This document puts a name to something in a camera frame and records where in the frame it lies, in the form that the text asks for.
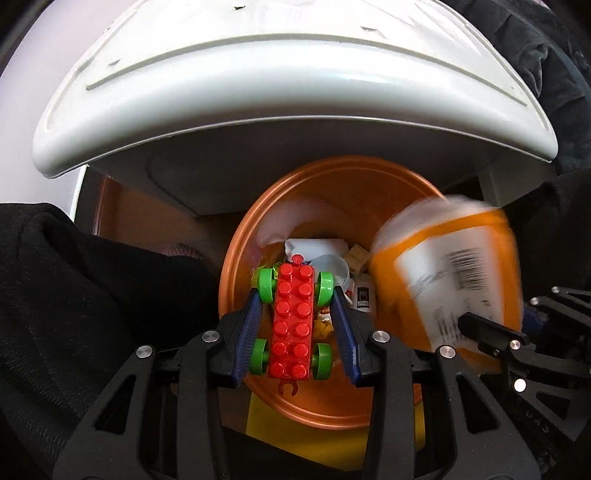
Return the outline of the black sleeve forearm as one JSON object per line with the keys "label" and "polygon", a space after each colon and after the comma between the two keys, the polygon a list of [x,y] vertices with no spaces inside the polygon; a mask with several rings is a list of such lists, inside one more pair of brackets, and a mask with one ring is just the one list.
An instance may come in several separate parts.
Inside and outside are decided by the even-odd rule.
{"label": "black sleeve forearm", "polygon": [[54,205],[1,208],[1,475],[47,479],[90,405],[142,345],[217,319],[204,260],[82,233]]}

